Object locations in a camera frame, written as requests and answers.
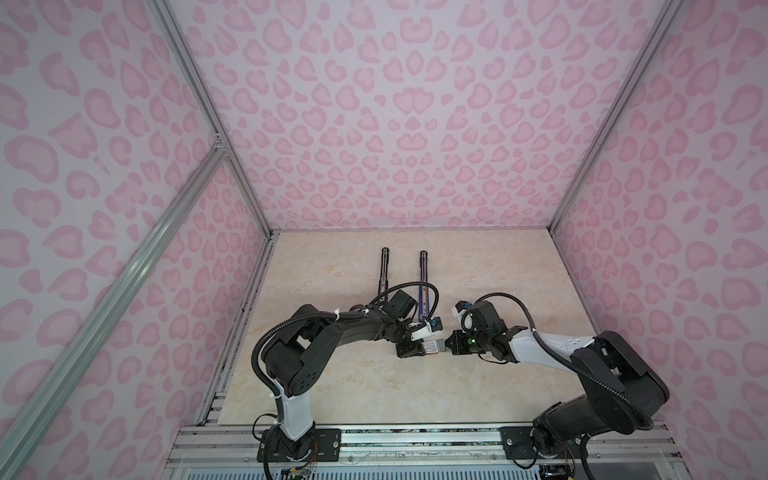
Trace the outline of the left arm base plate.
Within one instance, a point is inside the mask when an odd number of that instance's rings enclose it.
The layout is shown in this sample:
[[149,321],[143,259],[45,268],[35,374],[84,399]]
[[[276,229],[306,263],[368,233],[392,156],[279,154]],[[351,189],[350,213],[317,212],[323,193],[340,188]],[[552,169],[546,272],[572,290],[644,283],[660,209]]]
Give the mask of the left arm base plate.
[[341,449],[340,429],[310,428],[297,440],[291,440],[280,427],[268,430],[259,446],[257,459],[272,462],[337,462]]

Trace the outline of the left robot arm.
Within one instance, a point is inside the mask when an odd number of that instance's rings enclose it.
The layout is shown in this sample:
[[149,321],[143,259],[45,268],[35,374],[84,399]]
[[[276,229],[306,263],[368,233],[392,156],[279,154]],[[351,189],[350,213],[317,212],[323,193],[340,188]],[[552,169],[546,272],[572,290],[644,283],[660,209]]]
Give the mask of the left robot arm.
[[252,351],[251,367],[275,400],[277,431],[284,443],[310,441],[315,428],[310,391],[336,349],[355,342],[410,341],[408,320],[416,308],[410,296],[350,311],[321,311],[306,304],[262,335]]

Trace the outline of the red white staple box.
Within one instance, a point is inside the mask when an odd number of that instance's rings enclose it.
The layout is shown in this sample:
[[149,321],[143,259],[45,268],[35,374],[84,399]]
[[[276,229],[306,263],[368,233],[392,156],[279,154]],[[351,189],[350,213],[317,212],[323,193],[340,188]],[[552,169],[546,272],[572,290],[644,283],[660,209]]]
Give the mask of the red white staple box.
[[423,340],[422,347],[426,355],[434,355],[446,351],[445,340],[442,338]]

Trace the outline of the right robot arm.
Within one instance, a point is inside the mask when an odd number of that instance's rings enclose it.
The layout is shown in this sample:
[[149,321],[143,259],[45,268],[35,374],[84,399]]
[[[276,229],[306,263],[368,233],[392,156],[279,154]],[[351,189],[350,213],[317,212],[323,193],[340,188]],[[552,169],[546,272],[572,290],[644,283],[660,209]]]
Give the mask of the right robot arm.
[[534,364],[578,377],[581,395],[532,421],[528,449],[539,457],[554,458],[582,437],[650,430],[653,416],[670,399],[665,382],[615,331],[546,334],[519,298],[503,292],[460,301],[452,314],[460,324],[446,341],[452,354],[491,354],[497,364]]

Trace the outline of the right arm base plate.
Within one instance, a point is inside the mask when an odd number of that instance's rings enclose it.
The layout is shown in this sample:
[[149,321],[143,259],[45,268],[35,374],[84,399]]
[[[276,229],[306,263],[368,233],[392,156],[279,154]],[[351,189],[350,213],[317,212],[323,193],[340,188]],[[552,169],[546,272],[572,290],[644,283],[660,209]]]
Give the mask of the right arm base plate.
[[558,440],[532,425],[502,426],[498,431],[506,459],[524,466],[544,460],[582,460],[590,457],[580,437]]

